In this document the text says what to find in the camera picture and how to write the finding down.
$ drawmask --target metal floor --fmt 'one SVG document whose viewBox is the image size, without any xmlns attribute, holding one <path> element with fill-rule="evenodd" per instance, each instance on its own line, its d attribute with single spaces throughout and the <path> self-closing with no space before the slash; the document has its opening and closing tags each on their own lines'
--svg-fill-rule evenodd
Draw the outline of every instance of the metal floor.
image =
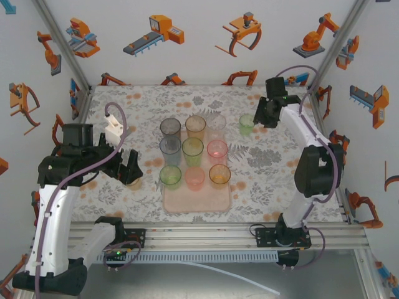
<svg viewBox="0 0 399 299">
<path fill-rule="evenodd" d="M 301 253 L 306 263 L 316 251 Z M 326 251 L 313 266 L 283 272 L 274 263 L 212 263 L 281 293 L 279 297 L 222 273 L 188 265 L 132 265 L 118 273 L 93 265 L 81 299 L 360 299 L 363 295 L 352 250 Z M 43 294 L 43 299 L 71 297 Z"/>
</svg>

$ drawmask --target orange cup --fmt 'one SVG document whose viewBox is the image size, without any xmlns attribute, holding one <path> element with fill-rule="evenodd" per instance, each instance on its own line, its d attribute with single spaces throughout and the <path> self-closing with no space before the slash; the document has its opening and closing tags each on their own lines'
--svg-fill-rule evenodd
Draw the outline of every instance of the orange cup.
<svg viewBox="0 0 399 299">
<path fill-rule="evenodd" d="M 188 189 L 191 191 L 199 191 L 204 186 L 205 173 L 200 167 L 190 167 L 186 170 L 185 181 Z"/>
</svg>

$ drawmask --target floral tablecloth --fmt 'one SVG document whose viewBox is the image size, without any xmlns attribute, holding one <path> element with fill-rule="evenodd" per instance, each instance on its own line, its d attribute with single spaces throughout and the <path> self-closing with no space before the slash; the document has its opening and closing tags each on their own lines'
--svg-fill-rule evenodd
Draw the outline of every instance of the floral tablecloth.
<svg viewBox="0 0 399 299">
<path fill-rule="evenodd" d="M 289 87 L 290 94 L 303 96 L 305 88 Z M 239 117 L 255 114 L 265 87 L 237 86 L 99 86 L 94 91 L 87 123 L 94 124 L 94 141 L 107 126 L 104 106 L 117 102 L 125 111 L 132 133 L 123 148 L 139 152 L 144 175 L 137 191 L 125 187 L 103 173 L 82 186 L 72 214 L 73 221 L 95 221 L 102 215 L 119 216 L 124 221 L 146 222 L 258 222 L 276 221 L 290 204 L 295 191 L 294 171 L 301 150 L 285 125 L 265 129 L 257 125 L 250 136 L 239 134 Z M 310 103 L 305 110 L 314 120 Z M 162 204 L 159 180 L 163 166 L 159 150 L 164 118 L 176 117 L 184 124 L 192 114 L 206 118 L 220 112 L 227 118 L 226 142 L 231 169 L 232 205 L 227 212 L 169 214 Z M 112 110 L 120 121 L 117 110 Z M 335 196 L 315 207 L 310 221 L 340 222 Z"/>
</svg>

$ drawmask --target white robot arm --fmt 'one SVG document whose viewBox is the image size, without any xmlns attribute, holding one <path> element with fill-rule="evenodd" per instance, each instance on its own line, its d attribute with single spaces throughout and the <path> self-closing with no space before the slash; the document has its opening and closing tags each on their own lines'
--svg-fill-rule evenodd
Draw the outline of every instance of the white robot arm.
<svg viewBox="0 0 399 299">
<path fill-rule="evenodd" d="M 118 151 L 104 164 L 99 163 L 114 152 L 112 145 L 120 142 L 122 126 L 109 115 L 115 125 L 108 126 L 107 134 L 100 135 L 99 145 L 93 145 L 92 125 L 65 124 L 62 127 L 64 140 L 60 148 L 43 159 L 39 165 L 40 209 L 32 253 L 24 272 L 14 276 L 12 285 L 15 288 L 35 290 L 36 269 L 40 269 L 40 291 L 56 292 L 66 295 L 78 295 L 86 281 L 87 270 L 106 246 L 126 241 L 123 222 L 118 217 L 100 217 L 92 231 L 79 245 L 68 252 L 69 229 L 72 210 L 87 173 L 102 171 L 111 178 L 128 185 L 143 176 L 138 167 L 138 153 L 130 151 L 127 165 L 122 164 L 123 150 Z M 66 177 L 88 166 L 98 166 L 87 173 L 68 181 L 55 196 L 51 207 L 49 201 L 56 187 Z M 44 220 L 47 219 L 45 233 L 41 234 Z M 38 265 L 37 253 L 42 239 L 41 262 Z"/>
<path fill-rule="evenodd" d="M 299 97 L 287 95 L 282 77 L 266 80 L 266 91 L 267 98 L 260 98 L 254 122 L 262 123 L 266 128 L 275 128 L 281 121 L 302 150 L 294 176 L 297 191 L 276 224 L 277 244 L 287 245 L 304 236 L 303 221 L 309 216 L 315 201 L 323 202 L 331 190 L 339 187 L 344 149 L 341 145 L 330 143 L 305 111 L 300 111 Z"/>
</svg>

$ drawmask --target clear cup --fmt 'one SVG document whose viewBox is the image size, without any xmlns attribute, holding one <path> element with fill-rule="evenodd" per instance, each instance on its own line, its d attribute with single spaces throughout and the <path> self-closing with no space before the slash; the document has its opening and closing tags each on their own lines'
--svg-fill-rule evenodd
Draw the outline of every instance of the clear cup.
<svg viewBox="0 0 399 299">
<path fill-rule="evenodd" d="M 175 135 L 162 138 L 160 149 L 165 159 L 165 165 L 180 165 L 181 159 L 181 141 Z"/>
<path fill-rule="evenodd" d="M 186 170 L 185 181 L 188 189 L 191 191 L 199 191 L 204 186 L 205 173 L 200 167 L 190 167 Z"/>
<path fill-rule="evenodd" d="M 205 135 L 205 120 L 199 115 L 193 115 L 186 120 L 186 129 L 188 137 L 195 137 L 200 140 L 204 139 Z"/>
<path fill-rule="evenodd" d="M 160 125 L 160 130 L 163 137 L 175 135 L 180 139 L 181 137 L 181 123 L 176 118 L 165 118 Z"/>
<path fill-rule="evenodd" d="M 204 151 L 204 144 L 202 141 L 195 137 L 190 137 L 184 140 L 183 155 L 189 167 L 201 166 L 202 152 Z"/>
<path fill-rule="evenodd" d="M 223 189 L 229 184 L 231 178 L 230 169 L 226 165 L 214 165 L 209 170 L 209 178 L 211 179 L 212 187 Z"/>
<path fill-rule="evenodd" d="M 254 128 L 254 116 L 244 114 L 239 118 L 239 133 L 243 136 L 249 136 Z"/>
<path fill-rule="evenodd" d="M 206 118 L 208 140 L 223 140 L 226 118 L 220 113 L 212 113 Z"/>
<path fill-rule="evenodd" d="M 176 190 L 181 184 L 181 170 L 175 165 L 166 165 L 161 169 L 160 179 L 169 190 Z"/>
<path fill-rule="evenodd" d="M 209 161 L 212 164 L 226 164 L 228 146 L 221 140 L 212 140 L 206 147 Z"/>
</svg>

